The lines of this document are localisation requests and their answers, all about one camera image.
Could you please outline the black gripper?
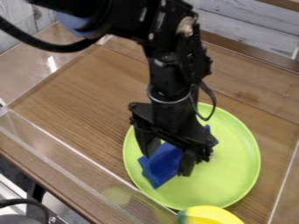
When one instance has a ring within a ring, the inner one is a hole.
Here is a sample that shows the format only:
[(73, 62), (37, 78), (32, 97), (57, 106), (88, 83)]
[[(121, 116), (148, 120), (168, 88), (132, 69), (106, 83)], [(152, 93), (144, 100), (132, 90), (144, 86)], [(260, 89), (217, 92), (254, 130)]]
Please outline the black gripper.
[(197, 119), (197, 109), (189, 100), (177, 103), (130, 102), (129, 122), (134, 129), (134, 139), (144, 156), (149, 157), (161, 141), (177, 145), (185, 152), (181, 154), (178, 175), (189, 177), (200, 148), (213, 147), (218, 140), (210, 128)]

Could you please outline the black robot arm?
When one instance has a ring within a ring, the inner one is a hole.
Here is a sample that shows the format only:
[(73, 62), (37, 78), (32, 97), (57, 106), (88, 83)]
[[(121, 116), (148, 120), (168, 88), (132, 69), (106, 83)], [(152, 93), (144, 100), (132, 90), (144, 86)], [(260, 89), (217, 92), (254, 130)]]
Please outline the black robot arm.
[(184, 0), (24, 0), (57, 12), (61, 22), (88, 39), (112, 34), (142, 48), (149, 66), (148, 103), (128, 106), (140, 151), (149, 157), (161, 142), (181, 149), (177, 173), (210, 159), (217, 144), (196, 109), (210, 57), (200, 40), (198, 14)]

